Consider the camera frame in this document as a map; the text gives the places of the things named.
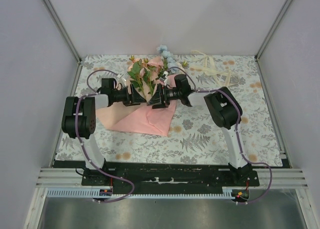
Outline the orange fake rose stem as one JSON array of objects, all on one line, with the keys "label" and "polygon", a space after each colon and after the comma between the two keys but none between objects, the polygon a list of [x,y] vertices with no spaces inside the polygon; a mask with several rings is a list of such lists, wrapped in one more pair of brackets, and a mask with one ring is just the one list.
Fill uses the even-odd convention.
[{"label": "orange fake rose stem", "polygon": [[133,55],[129,58],[132,65],[128,68],[127,74],[130,77],[130,82],[134,88],[140,92],[145,93],[145,68],[143,67],[142,59],[135,58]]}]

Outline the pink wrapping paper sheet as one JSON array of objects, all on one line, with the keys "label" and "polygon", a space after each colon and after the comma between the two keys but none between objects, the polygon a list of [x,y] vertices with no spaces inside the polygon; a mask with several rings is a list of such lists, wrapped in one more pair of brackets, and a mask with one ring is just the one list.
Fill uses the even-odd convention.
[{"label": "pink wrapping paper sheet", "polygon": [[[126,81],[129,86],[130,76]],[[146,101],[151,99],[149,87],[144,85],[144,93],[138,92]],[[167,108],[153,109],[142,103],[135,106],[124,106],[115,102],[110,107],[96,110],[96,116],[102,125],[111,131],[167,136],[173,116],[176,112],[177,102],[173,101]]]}]

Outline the pink fake rose stem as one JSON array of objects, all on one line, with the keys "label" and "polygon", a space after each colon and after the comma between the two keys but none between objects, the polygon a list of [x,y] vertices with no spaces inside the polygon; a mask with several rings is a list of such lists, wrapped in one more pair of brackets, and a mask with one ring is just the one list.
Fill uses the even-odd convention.
[{"label": "pink fake rose stem", "polygon": [[149,88],[151,96],[154,93],[156,87],[156,80],[159,78],[160,73],[163,69],[163,61],[161,57],[157,56],[152,59],[143,59],[143,81]]}]

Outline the cream ribbon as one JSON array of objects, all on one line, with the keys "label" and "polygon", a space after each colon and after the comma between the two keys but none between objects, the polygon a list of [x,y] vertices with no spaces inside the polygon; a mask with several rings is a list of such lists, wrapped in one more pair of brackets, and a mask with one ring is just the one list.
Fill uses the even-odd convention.
[{"label": "cream ribbon", "polygon": [[217,70],[215,61],[212,56],[209,56],[198,50],[192,50],[190,52],[191,56],[200,55],[202,56],[202,65],[192,65],[191,68],[194,70],[199,70],[204,72],[207,76],[213,76],[213,79],[221,87],[228,87],[231,85],[232,72],[227,70]]}]

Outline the blue fake hydrangea stem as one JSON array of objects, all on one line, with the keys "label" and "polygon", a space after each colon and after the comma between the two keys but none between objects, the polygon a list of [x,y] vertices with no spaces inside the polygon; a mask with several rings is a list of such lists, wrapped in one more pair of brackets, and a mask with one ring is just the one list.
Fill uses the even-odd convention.
[{"label": "blue fake hydrangea stem", "polygon": [[157,47],[158,53],[161,55],[164,69],[167,72],[176,74],[178,70],[177,62],[174,59],[173,54],[168,50],[166,45],[160,45]]}]

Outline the green leafy rose stem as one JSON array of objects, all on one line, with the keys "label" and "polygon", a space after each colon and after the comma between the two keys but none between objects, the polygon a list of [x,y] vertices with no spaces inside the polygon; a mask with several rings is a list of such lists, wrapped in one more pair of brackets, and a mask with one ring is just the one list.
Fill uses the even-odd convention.
[{"label": "green leafy rose stem", "polygon": [[164,67],[164,71],[168,72],[170,75],[173,74],[184,74],[186,72],[186,68],[189,64],[186,61],[183,62],[169,62]]}]

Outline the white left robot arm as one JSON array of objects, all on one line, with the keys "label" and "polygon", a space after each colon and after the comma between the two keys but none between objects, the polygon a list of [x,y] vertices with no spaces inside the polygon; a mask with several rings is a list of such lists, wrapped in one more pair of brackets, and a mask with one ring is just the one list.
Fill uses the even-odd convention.
[{"label": "white left robot arm", "polygon": [[68,96],[61,122],[62,131],[79,141],[85,166],[87,169],[95,170],[92,178],[101,186],[110,181],[110,173],[103,169],[106,160],[94,135],[97,125],[96,110],[110,107],[114,103],[122,103],[129,107],[147,102],[132,84],[122,89],[117,89],[116,85],[116,79],[103,78],[96,93],[82,97]]}]

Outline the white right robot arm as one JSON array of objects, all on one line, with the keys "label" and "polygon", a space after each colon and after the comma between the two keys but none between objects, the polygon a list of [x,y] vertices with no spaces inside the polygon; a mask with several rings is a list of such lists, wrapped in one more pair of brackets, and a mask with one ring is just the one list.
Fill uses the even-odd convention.
[{"label": "white right robot arm", "polygon": [[175,87],[158,84],[151,99],[147,102],[153,109],[167,108],[170,102],[179,100],[187,107],[205,103],[216,126],[221,128],[228,149],[230,170],[229,180],[235,186],[242,185],[252,173],[252,166],[246,159],[241,136],[242,108],[230,90],[223,86],[214,89],[196,91],[191,88],[187,75],[173,77]]}]

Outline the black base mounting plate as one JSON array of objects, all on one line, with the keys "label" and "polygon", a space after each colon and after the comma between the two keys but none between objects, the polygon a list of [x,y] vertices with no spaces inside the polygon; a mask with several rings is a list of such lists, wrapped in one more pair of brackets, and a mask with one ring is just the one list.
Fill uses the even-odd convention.
[{"label": "black base mounting plate", "polygon": [[239,183],[233,181],[229,166],[150,164],[107,162],[106,176],[84,164],[81,172],[83,186],[111,186],[117,193],[219,193],[224,187],[258,187],[258,173],[252,169],[249,177]]}]

